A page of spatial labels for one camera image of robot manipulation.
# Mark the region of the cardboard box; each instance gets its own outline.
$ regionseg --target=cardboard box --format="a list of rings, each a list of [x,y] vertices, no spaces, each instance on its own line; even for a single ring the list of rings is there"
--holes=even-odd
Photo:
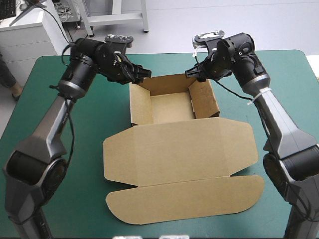
[[[200,83],[184,74],[145,79],[130,84],[132,125],[167,123],[219,116],[209,81]]]
[[[209,81],[184,74],[130,85],[132,128],[103,142],[104,175],[137,188],[111,192],[111,212],[130,224],[237,213],[260,198],[260,176],[230,177],[258,153],[249,124],[217,117]]]

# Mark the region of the cardboard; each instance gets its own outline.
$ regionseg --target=cardboard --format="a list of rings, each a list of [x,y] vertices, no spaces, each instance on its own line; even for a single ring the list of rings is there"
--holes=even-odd
[[[132,125],[216,117],[219,107],[209,81],[184,74],[147,78],[130,84]]]
[[[103,142],[104,176],[137,188],[107,195],[131,224],[237,213],[262,194],[259,176],[230,177],[258,153],[249,124],[219,118],[209,81],[184,74],[130,84],[132,128]]]
[[[103,149],[105,178],[136,186],[230,176],[258,160],[251,126],[223,118],[134,126]]]
[[[221,177],[112,192],[106,202],[121,221],[141,225],[242,212],[263,187],[260,176]]]

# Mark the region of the green table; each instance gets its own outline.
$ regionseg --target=green table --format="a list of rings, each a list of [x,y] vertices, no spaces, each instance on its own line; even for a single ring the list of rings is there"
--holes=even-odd
[[[257,53],[272,77],[273,93],[282,102],[296,124],[319,139],[319,86],[305,58],[296,50]],[[130,60],[151,69],[153,76],[182,73],[194,65],[191,54],[136,54]],[[0,165],[7,161],[16,143],[33,132],[56,97],[49,85],[56,85],[65,70],[60,57],[41,57],[27,81],[23,94],[0,140]],[[231,76],[221,81],[242,93]],[[129,225],[115,218],[105,203],[105,196],[129,185],[107,181],[103,176],[102,142],[130,127],[129,87],[107,82],[97,76],[85,98],[73,112],[76,130],[71,167],[63,183],[44,211],[55,237],[105,238],[115,235],[158,237],[188,234],[203,238],[282,237],[290,206],[284,202],[266,176],[262,158],[266,136],[253,105],[213,84],[221,117],[246,121],[252,125],[260,160],[239,174],[258,174],[265,179],[265,190],[251,209],[233,215],[179,220],[143,226]],[[70,147],[71,134],[66,127],[63,142]],[[0,237],[17,237],[4,211],[4,176],[0,174]]]

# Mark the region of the white floor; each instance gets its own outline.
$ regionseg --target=white floor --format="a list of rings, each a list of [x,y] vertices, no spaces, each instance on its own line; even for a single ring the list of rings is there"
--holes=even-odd
[[[86,0],[91,15],[109,14],[110,0]],[[123,0],[122,12],[141,9],[139,0]],[[108,33],[131,35],[127,53],[192,52],[194,35],[222,29],[226,36],[249,33],[256,50],[298,49],[319,76],[319,0],[147,0],[149,33],[143,24],[94,27],[96,40]],[[75,40],[84,28],[70,27]],[[0,136],[13,111],[14,102],[0,87]]]

